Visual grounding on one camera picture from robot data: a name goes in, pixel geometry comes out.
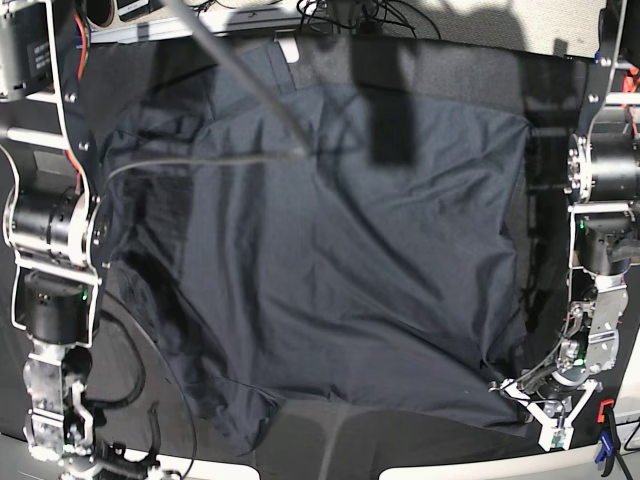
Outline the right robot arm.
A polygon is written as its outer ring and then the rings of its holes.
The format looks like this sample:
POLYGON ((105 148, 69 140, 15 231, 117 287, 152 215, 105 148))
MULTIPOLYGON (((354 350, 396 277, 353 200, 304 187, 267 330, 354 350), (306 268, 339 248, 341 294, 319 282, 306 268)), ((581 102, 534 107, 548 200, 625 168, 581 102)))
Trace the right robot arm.
POLYGON ((32 344, 24 433, 30 454, 60 466, 66 479, 162 479, 159 434, 139 460, 98 435, 106 410, 139 398, 145 373, 119 399, 87 395, 90 350, 107 320, 100 307, 109 231, 81 102, 89 40, 79 1, 1 5, 1 155, 14 178, 2 234, 16 265, 11 322, 32 344))

